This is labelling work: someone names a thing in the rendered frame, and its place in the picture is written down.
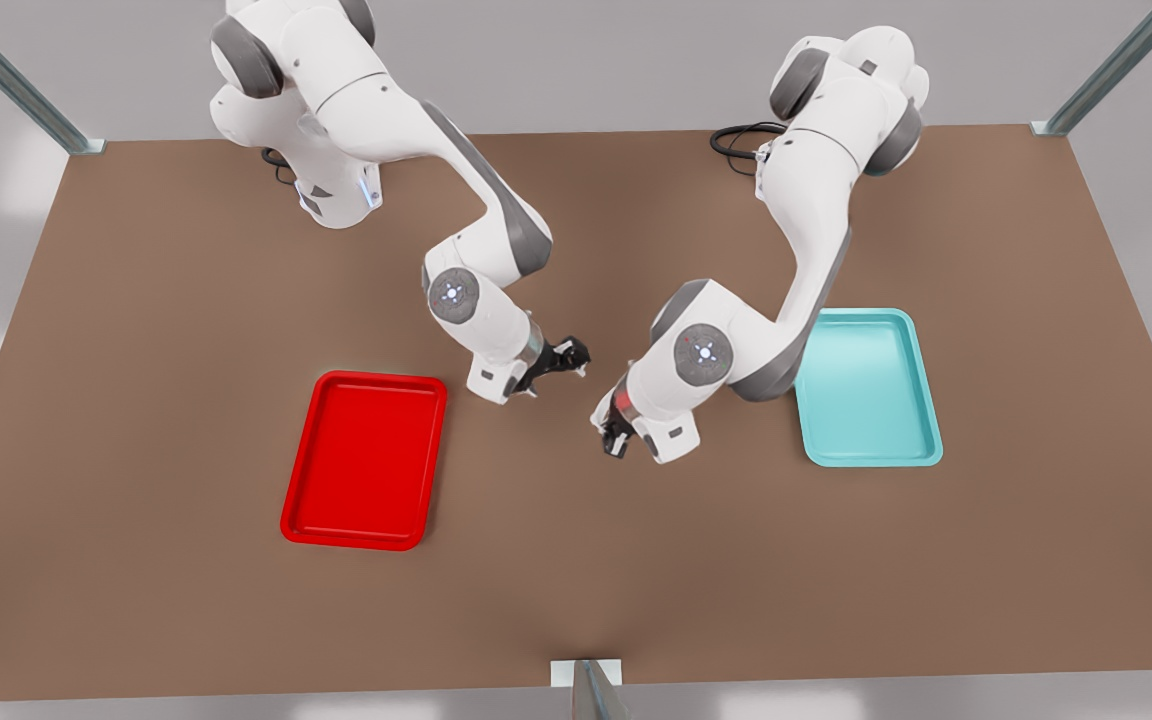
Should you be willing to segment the silver frame post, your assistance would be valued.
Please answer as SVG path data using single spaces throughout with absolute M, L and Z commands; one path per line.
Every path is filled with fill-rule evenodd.
M 1030 132 L 1036 137 L 1068 137 L 1151 51 L 1152 8 L 1051 118 L 1029 124 Z
M 0 53 L 0 91 L 70 156 L 100 156 L 106 141 L 90 138 Z
M 617 691 L 622 684 L 621 659 L 550 661 L 550 687 L 571 689 L 573 720 L 632 720 Z

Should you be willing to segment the red plastic tray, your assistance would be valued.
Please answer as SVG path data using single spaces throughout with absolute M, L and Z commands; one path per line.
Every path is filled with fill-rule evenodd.
M 334 370 L 317 379 L 285 493 L 285 539 L 415 548 L 429 526 L 445 406 L 433 377 Z

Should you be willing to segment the teal plastic tray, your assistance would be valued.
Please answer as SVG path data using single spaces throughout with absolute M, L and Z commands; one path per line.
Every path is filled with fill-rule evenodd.
M 794 389 L 817 465 L 929 468 L 943 456 L 914 319 L 896 306 L 824 306 Z

